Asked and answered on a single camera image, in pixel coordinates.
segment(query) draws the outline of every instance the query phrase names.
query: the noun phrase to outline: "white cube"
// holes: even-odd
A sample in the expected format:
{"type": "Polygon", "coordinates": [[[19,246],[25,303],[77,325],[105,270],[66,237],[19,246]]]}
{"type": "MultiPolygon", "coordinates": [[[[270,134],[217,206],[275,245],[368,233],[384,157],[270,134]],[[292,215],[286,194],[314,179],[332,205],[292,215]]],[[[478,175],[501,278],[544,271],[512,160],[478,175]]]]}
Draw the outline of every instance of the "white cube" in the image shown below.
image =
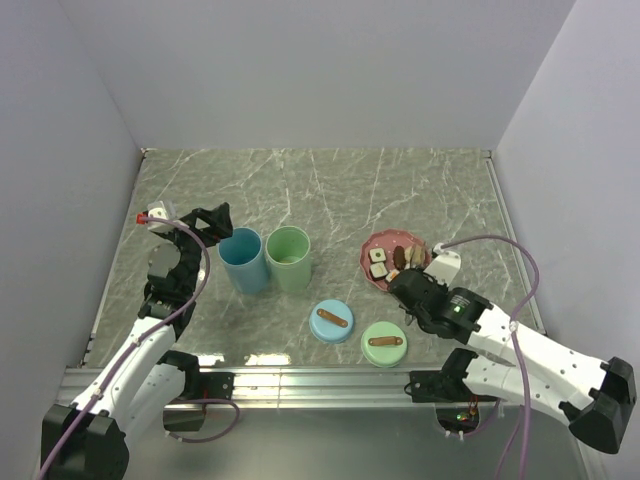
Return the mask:
{"type": "Polygon", "coordinates": [[[387,276],[387,273],[389,273],[387,272],[387,267],[384,266],[384,263],[372,263],[369,270],[371,271],[371,276],[375,280],[384,278],[387,276]]]}
{"type": "Polygon", "coordinates": [[[387,256],[384,254],[384,248],[372,248],[369,250],[369,258],[371,258],[371,262],[386,262],[387,256]]]}

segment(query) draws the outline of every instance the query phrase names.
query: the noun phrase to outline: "cable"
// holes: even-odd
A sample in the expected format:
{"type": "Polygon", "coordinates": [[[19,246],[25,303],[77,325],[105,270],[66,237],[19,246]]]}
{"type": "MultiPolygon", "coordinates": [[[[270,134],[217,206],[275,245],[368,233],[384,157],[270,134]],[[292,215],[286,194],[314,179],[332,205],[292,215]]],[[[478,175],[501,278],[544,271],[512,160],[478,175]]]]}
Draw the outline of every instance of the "cable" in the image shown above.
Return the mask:
{"type": "Polygon", "coordinates": [[[76,430],[76,428],[78,428],[78,425],[80,424],[82,419],[87,415],[87,413],[89,413],[89,411],[91,411],[91,409],[95,406],[95,404],[98,403],[98,400],[100,400],[100,397],[102,396],[103,392],[109,386],[109,384],[115,377],[116,373],[118,373],[118,370],[120,369],[120,367],[122,367],[122,365],[127,360],[127,358],[129,358],[129,356],[135,351],[135,349],[138,348],[138,346],[142,344],[144,340],[149,338],[150,335],[153,335],[162,327],[170,324],[173,320],[175,320],[180,315],[182,315],[191,306],[191,304],[195,302],[196,299],[200,296],[200,294],[202,293],[202,290],[207,284],[207,281],[209,280],[209,273],[211,272],[211,258],[209,257],[209,252],[207,252],[207,247],[202,242],[202,240],[200,240],[200,237],[198,237],[195,233],[193,233],[189,229],[189,227],[187,227],[186,225],[183,225],[182,223],[174,222],[171,220],[165,220],[163,218],[156,218],[156,217],[140,217],[139,220],[143,222],[164,223],[165,225],[169,225],[173,228],[177,228],[178,230],[182,230],[184,233],[189,235],[198,244],[198,246],[200,247],[204,255],[204,263],[205,263],[204,278],[202,279],[202,282],[200,283],[200,285],[196,287],[195,291],[193,292],[193,296],[189,300],[187,300],[187,302],[184,305],[182,305],[175,312],[170,314],[162,322],[159,322],[158,324],[154,325],[153,327],[151,327],[150,329],[142,333],[136,342],[131,343],[131,345],[129,345],[124,350],[124,352],[122,352],[122,355],[120,355],[120,357],[118,357],[118,359],[114,362],[113,366],[111,367],[107,375],[104,377],[104,380],[102,381],[102,383],[98,386],[94,394],[91,396],[91,399],[87,402],[87,404],[80,411],[80,413],[78,413],[78,415],[73,420],[73,422],[71,422],[71,425],[69,425],[69,428],[67,428],[65,432],[62,434],[58,442],[51,449],[51,452],[49,452],[49,456],[42,464],[42,467],[40,467],[40,472],[38,472],[37,480],[44,480],[45,475],[49,471],[49,468],[51,468],[53,461],[62,450],[62,447],[64,446],[64,444],[67,442],[67,440],[69,440],[69,437],[71,437],[71,435],[76,430]]]}
{"type": "MultiPolygon", "coordinates": [[[[529,251],[520,245],[518,242],[511,240],[510,238],[504,237],[502,235],[476,235],[474,237],[465,238],[464,240],[456,240],[454,242],[449,242],[442,246],[442,249],[447,249],[451,247],[455,247],[457,245],[462,245],[463,243],[473,242],[475,240],[500,240],[502,242],[508,243],[512,247],[517,248],[520,252],[527,257],[529,263],[531,264],[531,268],[533,269],[533,284],[531,285],[531,290],[529,293],[525,295],[525,297],[516,305],[516,307],[511,312],[509,316],[509,326],[511,330],[511,340],[513,342],[513,349],[516,354],[516,358],[518,359],[518,365],[520,366],[520,371],[522,373],[522,384],[524,387],[524,421],[523,421],[523,429],[522,429],[522,448],[520,449],[520,467],[518,471],[518,478],[520,480],[524,479],[525,470],[527,465],[527,456],[529,449],[529,434],[530,434],[530,426],[531,426],[531,388],[529,385],[529,375],[527,374],[527,367],[524,361],[524,355],[522,353],[522,349],[520,348],[520,343],[518,342],[517,335],[517,323],[516,317],[520,313],[520,310],[527,304],[529,300],[533,297],[538,290],[538,285],[540,285],[540,270],[538,269],[538,265],[536,261],[533,259],[533,256],[529,253],[529,251]]],[[[510,442],[505,447],[504,455],[508,453],[511,448],[510,442]]]]}
{"type": "Polygon", "coordinates": [[[511,445],[513,445],[513,441],[516,439],[516,435],[518,435],[518,430],[520,430],[520,421],[522,420],[522,412],[524,411],[524,409],[522,407],[520,407],[520,413],[518,414],[518,420],[516,420],[516,427],[513,429],[513,432],[511,432],[511,436],[509,437],[509,440],[507,441],[507,447],[503,450],[502,455],[500,455],[500,461],[498,462],[498,468],[496,468],[496,475],[495,475],[495,479],[499,480],[500,479],[500,472],[502,471],[502,467],[504,466],[504,462],[507,459],[507,453],[509,453],[509,449],[511,448],[511,445]]]}
{"type": "Polygon", "coordinates": [[[207,442],[212,442],[213,440],[217,440],[218,438],[224,437],[227,433],[229,433],[231,430],[233,430],[233,428],[236,426],[236,424],[238,423],[238,420],[240,420],[240,407],[238,407],[238,405],[236,405],[236,403],[232,400],[222,400],[222,399],[217,399],[217,398],[203,398],[201,400],[186,400],[186,401],[180,401],[180,403],[196,403],[199,405],[211,405],[211,404],[218,404],[218,405],[231,405],[233,407],[233,409],[236,411],[236,416],[233,418],[233,421],[229,424],[229,426],[227,428],[225,428],[222,432],[217,433],[211,437],[206,437],[206,438],[185,438],[185,437],[181,437],[180,435],[173,433],[173,432],[167,432],[168,435],[171,438],[175,438],[176,440],[178,440],[179,442],[183,442],[183,443],[207,443],[207,442]]]}

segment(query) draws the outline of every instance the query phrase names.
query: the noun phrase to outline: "brown handle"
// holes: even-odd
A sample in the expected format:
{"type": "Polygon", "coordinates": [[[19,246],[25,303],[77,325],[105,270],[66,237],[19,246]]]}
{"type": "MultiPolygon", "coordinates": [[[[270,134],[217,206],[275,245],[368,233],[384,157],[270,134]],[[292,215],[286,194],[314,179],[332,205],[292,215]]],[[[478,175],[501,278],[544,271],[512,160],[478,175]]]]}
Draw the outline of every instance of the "brown handle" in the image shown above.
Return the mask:
{"type": "Polygon", "coordinates": [[[349,322],[347,322],[344,318],[340,318],[331,312],[327,312],[324,308],[319,308],[316,313],[319,317],[324,318],[325,320],[329,320],[331,323],[334,323],[339,327],[347,328],[349,326],[349,322]]]}
{"type": "Polygon", "coordinates": [[[372,347],[383,347],[385,345],[402,345],[404,340],[401,337],[375,337],[369,339],[372,347]]]}

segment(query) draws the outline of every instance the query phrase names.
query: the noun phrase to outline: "white wall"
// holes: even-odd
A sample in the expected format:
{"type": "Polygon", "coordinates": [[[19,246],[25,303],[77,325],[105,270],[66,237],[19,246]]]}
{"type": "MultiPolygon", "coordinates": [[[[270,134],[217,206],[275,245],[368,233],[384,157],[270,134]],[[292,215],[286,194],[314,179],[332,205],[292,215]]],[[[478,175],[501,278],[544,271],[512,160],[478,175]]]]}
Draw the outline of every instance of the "white wall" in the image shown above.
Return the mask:
{"type": "MultiPolygon", "coordinates": [[[[497,149],[545,325],[640,372],[640,2],[578,0],[497,149]]],[[[615,480],[640,478],[640,412],[615,480]]]]}
{"type": "Polygon", "coordinates": [[[145,147],[494,148],[574,0],[60,0],[145,147]]]}
{"type": "Polygon", "coordinates": [[[2,2],[0,65],[0,476],[17,480],[84,353],[140,152],[58,3],[2,2]]]}

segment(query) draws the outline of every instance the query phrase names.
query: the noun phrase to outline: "blue cup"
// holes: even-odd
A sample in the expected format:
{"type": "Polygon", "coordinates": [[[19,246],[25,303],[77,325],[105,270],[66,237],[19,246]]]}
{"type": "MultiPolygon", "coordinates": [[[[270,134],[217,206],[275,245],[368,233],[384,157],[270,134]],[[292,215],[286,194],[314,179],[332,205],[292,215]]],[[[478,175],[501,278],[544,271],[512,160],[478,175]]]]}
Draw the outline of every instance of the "blue cup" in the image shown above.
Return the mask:
{"type": "Polygon", "coordinates": [[[218,244],[218,255],[231,284],[240,293],[258,293],[269,283],[264,245],[255,230],[234,228],[233,235],[218,244]]]}

